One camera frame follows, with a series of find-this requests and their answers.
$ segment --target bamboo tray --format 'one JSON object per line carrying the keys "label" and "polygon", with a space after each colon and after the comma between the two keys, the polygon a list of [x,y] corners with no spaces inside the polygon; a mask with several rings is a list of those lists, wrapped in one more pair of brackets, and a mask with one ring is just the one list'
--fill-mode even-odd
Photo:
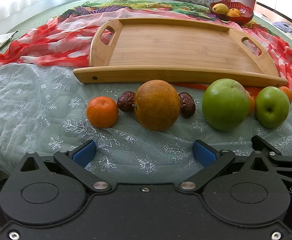
{"label": "bamboo tray", "polygon": [[[100,37],[112,33],[108,45]],[[254,55],[243,41],[260,49]],[[88,68],[74,75],[82,83],[167,82],[212,83],[220,78],[244,86],[283,86],[267,51],[242,31],[212,23],[166,19],[124,18],[110,20],[96,32]]]}

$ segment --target blue gripper pad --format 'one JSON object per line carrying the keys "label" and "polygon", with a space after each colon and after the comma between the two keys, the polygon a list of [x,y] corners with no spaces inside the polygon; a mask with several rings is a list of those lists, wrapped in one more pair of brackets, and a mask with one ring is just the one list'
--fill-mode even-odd
{"label": "blue gripper pad", "polygon": [[75,161],[78,165],[85,168],[91,160],[94,159],[96,154],[96,144],[94,141],[87,141],[71,151],[73,154],[72,160]]}
{"label": "blue gripper pad", "polygon": [[201,140],[193,143],[193,156],[204,168],[212,164],[220,156],[220,153]]}

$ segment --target large green fruit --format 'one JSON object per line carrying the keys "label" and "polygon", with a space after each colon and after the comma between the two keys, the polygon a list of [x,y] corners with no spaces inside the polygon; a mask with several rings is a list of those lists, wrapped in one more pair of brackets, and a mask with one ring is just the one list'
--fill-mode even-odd
{"label": "large green fruit", "polygon": [[248,116],[249,98],[237,81],[219,79],[206,89],[202,111],[213,128],[230,131]]}
{"label": "large green fruit", "polygon": [[256,97],[255,115],[258,121],[267,128],[280,126],[289,113],[287,95],[276,87],[266,87]]}

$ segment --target scalloped red bowl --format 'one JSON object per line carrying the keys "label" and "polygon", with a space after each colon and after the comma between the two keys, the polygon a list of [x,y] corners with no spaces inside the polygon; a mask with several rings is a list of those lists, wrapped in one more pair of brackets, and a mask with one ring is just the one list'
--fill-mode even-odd
{"label": "scalloped red bowl", "polygon": [[[215,13],[215,12],[213,12],[213,7],[214,7],[214,5],[216,5],[218,3],[223,3],[223,4],[227,5],[227,7],[229,9],[236,8],[238,10],[240,10],[240,9],[244,10],[245,12],[242,13],[239,17],[230,17],[230,16],[223,14],[223,13]],[[223,21],[232,21],[232,22],[237,23],[240,26],[250,22],[251,19],[254,17],[254,11],[250,7],[245,6],[240,2],[229,2],[229,1],[225,1],[225,0],[222,0],[219,2],[213,2],[210,4],[209,9],[210,9],[210,12],[212,14],[216,15],[219,19],[221,19]]]}

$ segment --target green fruit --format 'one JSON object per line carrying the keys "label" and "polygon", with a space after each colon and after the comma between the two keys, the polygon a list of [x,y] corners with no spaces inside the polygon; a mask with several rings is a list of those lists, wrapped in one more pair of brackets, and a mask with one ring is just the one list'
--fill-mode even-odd
{"label": "green fruit", "polygon": [[267,128],[280,126],[289,113],[287,95],[276,87],[266,87],[256,97],[255,115],[258,121]]}
{"label": "green fruit", "polygon": [[237,81],[219,79],[206,89],[202,111],[213,128],[230,131],[248,116],[249,98]]}

